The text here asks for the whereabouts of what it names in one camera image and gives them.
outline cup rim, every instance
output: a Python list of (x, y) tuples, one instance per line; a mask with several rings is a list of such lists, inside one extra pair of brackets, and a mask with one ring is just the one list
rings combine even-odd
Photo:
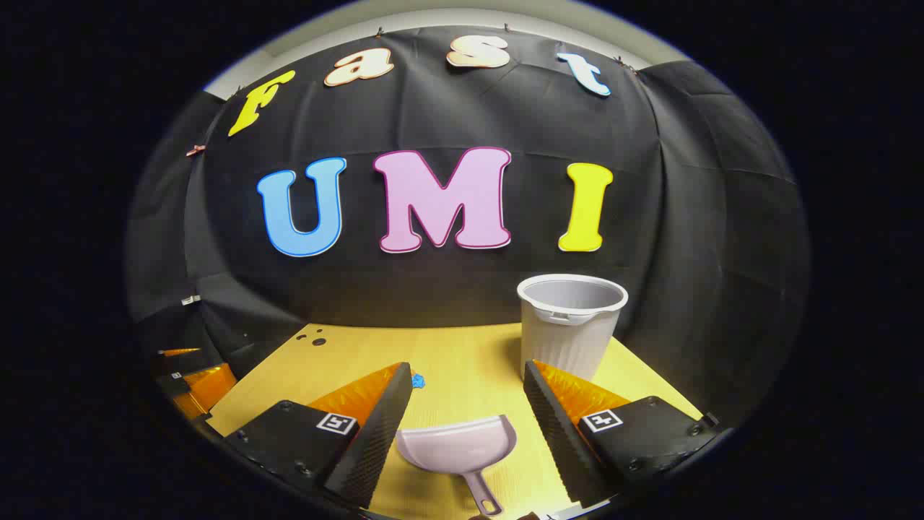
[[(537, 284), (543, 283), (546, 281), (581, 281), (585, 283), (592, 283), (594, 285), (599, 285), (602, 287), (607, 287), (609, 289), (616, 289), (619, 291), (622, 298), (618, 302), (612, 305), (606, 305), (604, 307), (597, 307), (592, 309), (575, 309), (571, 307), (559, 307), (557, 305), (551, 305), (548, 303), (540, 302), (531, 296), (526, 294), (526, 289)], [(520, 297), (520, 300), (529, 303), (534, 308), (553, 313), (561, 313), (569, 316), (588, 316), (588, 315), (597, 315), (604, 312), (613, 312), (618, 311), (626, 306), (626, 303), (629, 301), (629, 292), (626, 291), (626, 288), (619, 285), (614, 281), (608, 279), (601, 279), (597, 277), (589, 277), (586, 275), (569, 275), (569, 274), (551, 274), (551, 275), (539, 275), (536, 277), (527, 278), (517, 285), (517, 296)]]

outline clip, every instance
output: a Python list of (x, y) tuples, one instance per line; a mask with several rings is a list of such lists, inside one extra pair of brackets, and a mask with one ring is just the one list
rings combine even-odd
[(636, 76), (638, 75), (638, 71), (635, 70), (634, 67), (632, 67), (631, 65), (629, 65), (629, 64), (627, 64), (625, 61), (623, 61), (623, 57), (622, 57), (622, 56), (615, 56), (613, 59), (616, 60), (616, 63), (618, 63), (621, 67), (623, 67), (623, 68), (628, 68), (630, 72), (632, 72), (632, 73), (635, 74)]
[(205, 146), (204, 146), (204, 145), (201, 145), (201, 144), (194, 144), (194, 145), (192, 146), (192, 150), (189, 150), (188, 152), (186, 152), (186, 157), (192, 157), (192, 156), (194, 156), (195, 154), (201, 152), (202, 150), (205, 150)]

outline letter u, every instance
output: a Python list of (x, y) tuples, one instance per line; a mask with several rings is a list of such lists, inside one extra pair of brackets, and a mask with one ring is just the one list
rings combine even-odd
[(342, 157), (321, 159), (305, 168), (305, 175), (314, 180), (318, 202), (318, 227), (309, 232), (296, 229), (292, 220), (289, 186), (295, 182), (295, 172), (286, 169), (260, 179), (257, 192), (263, 197), (266, 233), (274, 248), (301, 257), (321, 254), (334, 246), (342, 228), (339, 175), (346, 168)]

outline yellow table surface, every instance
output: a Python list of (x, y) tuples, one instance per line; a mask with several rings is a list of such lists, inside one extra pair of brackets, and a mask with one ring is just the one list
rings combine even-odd
[[(297, 340), (298, 335), (307, 337)], [(313, 340), (324, 338), (323, 346)], [(517, 446), (484, 472), (504, 507), (498, 520), (573, 505), (523, 392), (520, 324), (467, 328), (353, 328), (309, 324), (243, 377), (211, 410), (223, 436), (273, 404), (307, 404), (370, 372), (399, 362), (424, 376), (411, 392), (401, 428), (435, 427), (507, 415)], [(657, 395), (693, 419), (702, 414), (622, 343), (610, 339), (593, 383), (630, 401)], [(402, 520), (468, 520), (478, 514), (462, 477), (411, 465), (393, 443), (370, 511)]]

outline screw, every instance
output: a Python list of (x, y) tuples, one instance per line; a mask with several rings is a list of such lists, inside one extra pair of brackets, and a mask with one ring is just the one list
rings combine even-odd
[(301, 473), (305, 477), (311, 477), (312, 475), (314, 475), (311, 472), (311, 470), (309, 470), (308, 467), (305, 466), (305, 463), (301, 461), (295, 461), (295, 468), (299, 471), (299, 473)]

